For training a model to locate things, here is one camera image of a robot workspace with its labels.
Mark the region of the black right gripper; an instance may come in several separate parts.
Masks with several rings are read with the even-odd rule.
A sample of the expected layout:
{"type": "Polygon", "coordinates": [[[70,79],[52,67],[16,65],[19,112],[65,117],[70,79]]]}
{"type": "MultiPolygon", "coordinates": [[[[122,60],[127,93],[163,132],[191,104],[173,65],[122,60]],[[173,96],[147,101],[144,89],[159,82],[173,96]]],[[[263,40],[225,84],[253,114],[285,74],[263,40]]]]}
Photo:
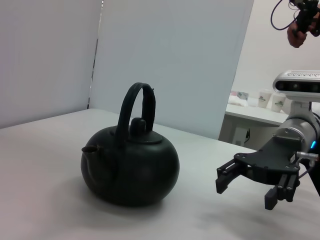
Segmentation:
{"type": "Polygon", "coordinates": [[[291,157],[301,150],[301,142],[272,137],[259,150],[237,153],[217,168],[216,192],[222,194],[228,185],[240,175],[261,184],[273,185],[264,196],[264,207],[273,210],[278,201],[292,202],[299,186],[300,167],[291,163],[291,157]]]}

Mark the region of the person's hand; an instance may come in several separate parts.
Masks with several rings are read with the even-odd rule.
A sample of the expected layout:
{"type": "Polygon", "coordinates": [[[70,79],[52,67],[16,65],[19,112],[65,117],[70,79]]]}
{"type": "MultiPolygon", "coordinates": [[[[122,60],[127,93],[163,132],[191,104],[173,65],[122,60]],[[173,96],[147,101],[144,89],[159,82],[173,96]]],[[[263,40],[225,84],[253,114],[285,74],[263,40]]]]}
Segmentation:
{"type": "Polygon", "coordinates": [[[308,35],[307,33],[297,31],[297,28],[298,28],[297,23],[293,22],[292,24],[290,24],[290,26],[287,29],[287,40],[289,44],[296,49],[301,47],[304,44],[308,35]]]}

